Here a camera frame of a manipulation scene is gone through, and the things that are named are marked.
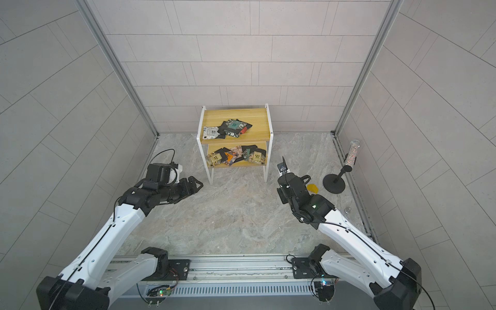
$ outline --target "glitter tube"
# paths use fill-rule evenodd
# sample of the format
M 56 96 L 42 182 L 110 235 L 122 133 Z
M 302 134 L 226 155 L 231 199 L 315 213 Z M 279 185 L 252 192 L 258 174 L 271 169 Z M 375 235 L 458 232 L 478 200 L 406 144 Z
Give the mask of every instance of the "glitter tube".
M 350 142 L 350 150 L 348 151 L 348 156 L 344 160 L 344 167 L 346 172 L 350 172 L 355 165 L 355 161 L 357 158 L 358 148 L 360 147 L 360 141 L 351 140 Z

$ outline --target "floor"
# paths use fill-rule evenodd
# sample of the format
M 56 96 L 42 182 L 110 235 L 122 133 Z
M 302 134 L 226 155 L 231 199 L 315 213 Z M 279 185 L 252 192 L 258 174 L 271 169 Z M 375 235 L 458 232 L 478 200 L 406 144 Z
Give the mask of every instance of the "floor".
M 310 175 L 322 194 L 339 210 L 351 207 L 350 221 L 363 224 L 348 185 L 339 195 L 327 192 L 322 179 L 337 173 L 340 164 L 329 133 L 276 133 L 267 183 L 262 167 L 216 169 L 209 185 L 193 134 L 162 134 L 154 154 L 174 148 L 174 161 L 204 188 L 172 206 L 159 206 L 129 235 L 118 255 L 138 254 L 148 246 L 171 254 L 309 253 L 319 243 L 344 252 L 328 236 L 301 224 L 277 194 L 277 168 L 284 155 L 298 176 Z M 170 162 L 171 152 L 154 162 Z

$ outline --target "packaged snack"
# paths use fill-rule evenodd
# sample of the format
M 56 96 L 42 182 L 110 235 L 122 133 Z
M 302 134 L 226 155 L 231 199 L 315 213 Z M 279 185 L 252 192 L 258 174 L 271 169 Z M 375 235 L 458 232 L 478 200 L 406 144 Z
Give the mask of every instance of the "packaged snack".
M 225 134 L 219 133 L 219 127 L 207 127 L 203 126 L 203 139 L 225 139 Z

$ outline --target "gray tile wall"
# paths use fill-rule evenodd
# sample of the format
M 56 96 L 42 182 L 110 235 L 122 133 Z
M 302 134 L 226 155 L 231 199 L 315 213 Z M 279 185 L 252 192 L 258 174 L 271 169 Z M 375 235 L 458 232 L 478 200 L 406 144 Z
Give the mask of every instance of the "gray tile wall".
M 72 0 L 1 1 L 0 55 L 0 300 L 35 310 L 154 136 Z
M 334 130 L 389 5 L 88 2 L 161 132 L 197 131 L 203 105 L 265 104 L 275 131 Z
M 379 242 L 440 309 L 496 306 L 495 41 L 494 1 L 405 0 L 339 136 Z

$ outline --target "round black base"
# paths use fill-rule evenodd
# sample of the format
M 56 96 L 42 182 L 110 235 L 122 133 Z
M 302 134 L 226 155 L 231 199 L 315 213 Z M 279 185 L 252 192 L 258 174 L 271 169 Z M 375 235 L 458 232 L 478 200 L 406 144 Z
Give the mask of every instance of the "round black base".
M 324 187 L 328 192 L 331 192 L 333 194 L 340 194 L 344 191 L 346 185 L 344 184 L 344 180 L 342 178 L 339 178 L 338 181 L 334 183 L 336 177 L 337 175 L 335 174 L 327 175 L 324 177 L 322 183 L 324 184 Z

